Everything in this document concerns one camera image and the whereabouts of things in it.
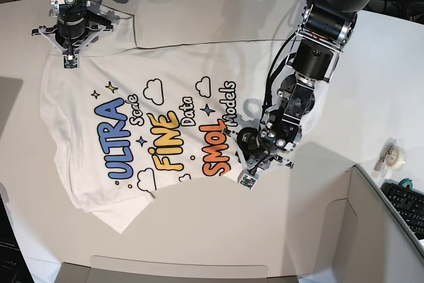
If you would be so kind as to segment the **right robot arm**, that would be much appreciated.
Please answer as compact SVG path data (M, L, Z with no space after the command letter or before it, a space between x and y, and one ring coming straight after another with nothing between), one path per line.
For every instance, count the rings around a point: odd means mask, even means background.
M32 36L42 36L59 51L67 63L75 62L100 32L112 31L112 22L90 10L92 0L50 0L53 27L39 26Z

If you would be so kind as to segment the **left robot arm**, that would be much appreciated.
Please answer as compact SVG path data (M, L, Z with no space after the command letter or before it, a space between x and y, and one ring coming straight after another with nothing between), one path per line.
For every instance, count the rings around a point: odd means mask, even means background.
M357 13L370 0L309 0L302 20L285 42L290 53L272 62L267 75L262 114L257 128L238 133L224 129L237 146L240 180L256 181L272 161L292 167L283 154L299 144L306 121L318 107L318 88L331 81L348 43Z

